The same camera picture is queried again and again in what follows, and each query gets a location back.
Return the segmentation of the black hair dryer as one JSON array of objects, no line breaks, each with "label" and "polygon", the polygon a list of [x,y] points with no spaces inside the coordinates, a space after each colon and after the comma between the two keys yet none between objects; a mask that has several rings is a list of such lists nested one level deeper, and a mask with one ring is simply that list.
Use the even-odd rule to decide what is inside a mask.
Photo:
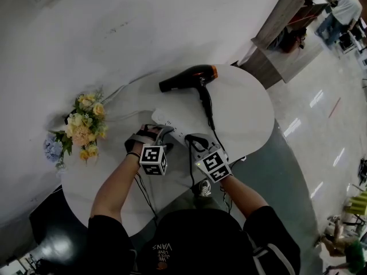
[{"label": "black hair dryer", "polygon": [[209,127],[214,131],[212,99],[206,86],[218,78],[217,68],[214,65],[195,65],[181,73],[159,83],[162,93],[174,89],[196,89],[204,112],[208,119]]}]

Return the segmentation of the person's right forearm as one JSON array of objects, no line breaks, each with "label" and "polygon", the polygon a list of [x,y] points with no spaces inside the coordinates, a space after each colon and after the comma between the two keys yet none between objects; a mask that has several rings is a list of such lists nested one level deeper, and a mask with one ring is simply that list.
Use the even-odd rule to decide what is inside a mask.
[{"label": "person's right forearm", "polygon": [[256,210],[268,206],[268,203],[259,193],[233,175],[228,175],[220,183],[245,218],[248,218]]}]

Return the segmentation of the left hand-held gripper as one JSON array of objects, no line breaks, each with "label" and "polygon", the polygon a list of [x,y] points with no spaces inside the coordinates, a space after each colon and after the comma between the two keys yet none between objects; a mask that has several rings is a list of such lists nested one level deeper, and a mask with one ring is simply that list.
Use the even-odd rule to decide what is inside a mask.
[{"label": "left hand-held gripper", "polygon": [[143,148],[139,164],[145,174],[149,176],[165,175],[167,169],[167,146],[173,145],[171,133],[174,131],[174,128],[169,125],[157,125],[157,128],[159,128],[159,132],[155,142],[147,137],[140,138]]}]

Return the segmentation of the brown bag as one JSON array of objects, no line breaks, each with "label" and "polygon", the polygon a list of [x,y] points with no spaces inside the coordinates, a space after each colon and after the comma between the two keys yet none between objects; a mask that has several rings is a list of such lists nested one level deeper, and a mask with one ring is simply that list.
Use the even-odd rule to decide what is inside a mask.
[{"label": "brown bag", "polygon": [[281,49],[285,53],[292,53],[296,49],[304,49],[304,40],[307,36],[307,29],[302,27],[286,33],[281,43]]}]

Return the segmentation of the yellow flower bouquet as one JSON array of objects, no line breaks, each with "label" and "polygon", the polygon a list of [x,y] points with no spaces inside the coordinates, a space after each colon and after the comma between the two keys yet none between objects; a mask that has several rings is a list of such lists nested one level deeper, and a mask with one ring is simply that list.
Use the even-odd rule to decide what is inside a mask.
[{"label": "yellow flower bouquet", "polygon": [[79,158],[84,162],[98,156],[97,141],[106,137],[103,96],[102,88],[79,94],[71,112],[75,115],[75,125],[66,125],[61,138],[63,150],[70,155],[72,148],[78,147]]}]

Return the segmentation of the blue flower bunch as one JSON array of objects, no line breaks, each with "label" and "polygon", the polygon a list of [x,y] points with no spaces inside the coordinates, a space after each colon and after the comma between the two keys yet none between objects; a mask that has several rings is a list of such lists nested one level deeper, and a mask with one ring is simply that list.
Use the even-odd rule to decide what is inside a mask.
[{"label": "blue flower bunch", "polygon": [[49,133],[44,140],[43,150],[46,158],[55,163],[59,160],[61,153],[63,152],[63,145],[55,134]]}]

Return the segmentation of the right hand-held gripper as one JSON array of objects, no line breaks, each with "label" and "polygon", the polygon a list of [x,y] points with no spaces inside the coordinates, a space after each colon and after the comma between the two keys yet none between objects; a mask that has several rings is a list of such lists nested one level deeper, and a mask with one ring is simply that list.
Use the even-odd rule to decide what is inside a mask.
[{"label": "right hand-held gripper", "polygon": [[187,147],[194,155],[194,164],[213,183],[217,183],[231,175],[227,155],[218,141],[211,135],[204,133],[191,134],[193,141],[186,141]]}]

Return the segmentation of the person's left forearm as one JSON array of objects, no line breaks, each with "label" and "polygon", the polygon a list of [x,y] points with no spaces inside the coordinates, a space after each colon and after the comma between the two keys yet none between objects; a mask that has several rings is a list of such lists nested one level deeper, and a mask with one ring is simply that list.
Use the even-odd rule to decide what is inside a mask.
[{"label": "person's left forearm", "polygon": [[121,210],[128,196],[132,182],[139,171],[139,160],[128,155],[102,184],[92,205],[90,218],[106,216],[122,222]]}]

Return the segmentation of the person's black t-shirt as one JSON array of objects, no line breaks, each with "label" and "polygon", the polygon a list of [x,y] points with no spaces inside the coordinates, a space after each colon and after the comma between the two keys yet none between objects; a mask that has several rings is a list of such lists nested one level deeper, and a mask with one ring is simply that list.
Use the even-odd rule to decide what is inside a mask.
[{"label": "person's black t-shirt", "polygon": [[300,249],[273,208],[261,207],[240,226],[218,209],[165,215],[153,238],[135,251],[117,220],[89,220],[94,275],[299,275]]}]

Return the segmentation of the person's olive trouser leg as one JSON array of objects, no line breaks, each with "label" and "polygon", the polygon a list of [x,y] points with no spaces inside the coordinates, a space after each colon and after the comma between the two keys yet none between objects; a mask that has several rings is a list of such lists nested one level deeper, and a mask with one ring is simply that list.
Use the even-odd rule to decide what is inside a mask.
[{"label": "person's olive trouser leg", "polygon": [[181,196],[168,206],[169,212],[178,210],[222,210],[220,205],[212,197]]}]

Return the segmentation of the green leafy plant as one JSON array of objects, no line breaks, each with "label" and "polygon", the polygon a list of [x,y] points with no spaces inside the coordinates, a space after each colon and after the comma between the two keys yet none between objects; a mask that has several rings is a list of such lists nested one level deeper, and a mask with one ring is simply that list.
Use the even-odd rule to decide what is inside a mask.
[{"label": "green leafy plant", "polygon": [[367,191],[362,192],[359,196],[349,199],[349,207],[346,212],[355,215],[367,215]]}]

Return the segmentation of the white power strip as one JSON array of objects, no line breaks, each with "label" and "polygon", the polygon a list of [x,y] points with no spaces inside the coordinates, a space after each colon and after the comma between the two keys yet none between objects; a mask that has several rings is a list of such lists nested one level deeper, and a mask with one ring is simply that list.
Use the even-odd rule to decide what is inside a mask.
[{"label": "white power strip", "polygon": [[171,127],[170,136],[183,146],[186,145],[185,136],[190,133],[190,130],[177,117],[170,116],[163,110],[155,109],[151,115],[151,119],[157,124]]}]

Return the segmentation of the wooden shelf cabinet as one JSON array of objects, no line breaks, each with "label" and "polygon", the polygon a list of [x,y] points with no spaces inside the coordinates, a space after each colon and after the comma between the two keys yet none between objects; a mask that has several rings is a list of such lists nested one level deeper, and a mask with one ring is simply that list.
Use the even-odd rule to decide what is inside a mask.
[{"label": "wooden shelf cabinet", "polygon": [[[322,45],[310,25],[317,20],[331,0],[278,0],[274,9],[252,39],[254,52],[240,68],[253,75],[266,89],[283,81],[290,82],[322,51]],[[285,53],[281,49],[269,50],[269,44],[287,28],[288,33],[307,29],[304,49]]]}]

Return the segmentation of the grey bag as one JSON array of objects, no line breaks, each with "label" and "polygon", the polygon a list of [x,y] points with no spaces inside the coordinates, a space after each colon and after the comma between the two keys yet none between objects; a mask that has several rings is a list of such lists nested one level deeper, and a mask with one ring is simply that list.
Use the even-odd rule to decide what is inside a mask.
[{"label": "grey bag", "polygon": [[284,37],[288,34],[288,30],[285,27],[278,36],[269,44],[268,49],[269,50],[276,50],[279,49],[280,44],[282,43]]}]

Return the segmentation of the person's grey sneaker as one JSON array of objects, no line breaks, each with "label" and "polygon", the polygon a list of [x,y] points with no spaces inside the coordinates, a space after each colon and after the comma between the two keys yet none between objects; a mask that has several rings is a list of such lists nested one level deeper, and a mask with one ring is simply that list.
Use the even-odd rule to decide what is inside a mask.
[{"label": "person's grey sneaker", "polygon": [[208,197],[211,194],[211,184],[205,179],[202,180],[199,184],[199,196],[200,197]]}]

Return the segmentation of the person's left hand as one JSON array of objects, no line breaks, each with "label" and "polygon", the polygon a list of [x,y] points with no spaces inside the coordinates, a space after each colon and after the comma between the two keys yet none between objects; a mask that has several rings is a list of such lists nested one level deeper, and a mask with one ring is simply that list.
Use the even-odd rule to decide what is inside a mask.
[{"label": "person's left hand", "polygon": [[161,133],[161,127],[152,124],[143,124],[140,130],[132,134],[124,143],[127,153],[141,154],[144,144],[156,145],[157,138]]}]

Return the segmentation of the black glossy chair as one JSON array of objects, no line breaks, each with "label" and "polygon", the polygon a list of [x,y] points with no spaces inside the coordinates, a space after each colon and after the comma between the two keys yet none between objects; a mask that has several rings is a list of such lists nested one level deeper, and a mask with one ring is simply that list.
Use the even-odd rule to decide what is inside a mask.
[{"label": "black glossy chair", "polygon": [[37,247],[36,259],[50,262],[65,274],[84,267],[87,227],[74,215],[59,186],[29,215]]}]

